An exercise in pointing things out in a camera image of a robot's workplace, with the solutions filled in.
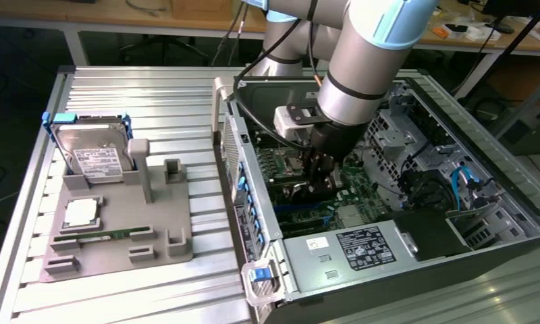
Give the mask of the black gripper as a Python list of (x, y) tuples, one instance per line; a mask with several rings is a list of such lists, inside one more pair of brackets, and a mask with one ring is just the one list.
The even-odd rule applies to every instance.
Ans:
[(334, 172), (343, 168), (346, 157), (361, 141), (369, 123), (357, 126), (337, 122), (317, 124), (311, 131), (311, 149), (303, 156), (303, 174), (310, 194), (337, 194)]

